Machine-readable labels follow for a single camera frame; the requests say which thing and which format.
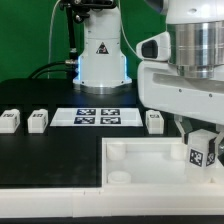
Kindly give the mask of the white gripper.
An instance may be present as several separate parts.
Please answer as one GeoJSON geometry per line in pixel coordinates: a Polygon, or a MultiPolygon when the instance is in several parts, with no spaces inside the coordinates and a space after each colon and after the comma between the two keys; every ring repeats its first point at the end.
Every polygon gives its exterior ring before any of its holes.
{"type": "Polygon", "coordinates": [[[146,108],[175,114],[174,122],[184,144],[193,130],[187,117],[224,125],[224,65],[214,68],[211,79],[179,76],[176,66],[167,62],[167,33],[139,42],[136,53],[142,59],[137,74],[141,103],[146,108]]]}

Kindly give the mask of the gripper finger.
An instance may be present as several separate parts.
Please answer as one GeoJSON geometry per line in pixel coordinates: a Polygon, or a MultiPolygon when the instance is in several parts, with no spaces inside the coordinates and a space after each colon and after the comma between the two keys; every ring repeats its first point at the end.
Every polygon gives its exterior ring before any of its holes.
{"type": "Polygon", "coordinates": [[[224,125],[216,125],[216,132],[218,133],[217,137],[214,140],[215,143],[215,155],[218,157],[219,145],[224,139],[224,125]]]}

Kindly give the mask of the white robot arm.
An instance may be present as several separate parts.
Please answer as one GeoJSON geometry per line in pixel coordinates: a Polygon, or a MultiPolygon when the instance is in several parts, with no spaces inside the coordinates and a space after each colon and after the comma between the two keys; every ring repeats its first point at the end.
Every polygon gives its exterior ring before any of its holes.
{"type": "MultiPolygon", "coordinates": [[[[166,16],[166,30],[136,46],[142,104],[216,125],[224,140],[224,0],[145,0],[166,16]]],[[[114,0],[74,0],[87,7],[84,51],[74,86],[105,94],[131,83],[119,46],[121,14],[114,0]]]]}

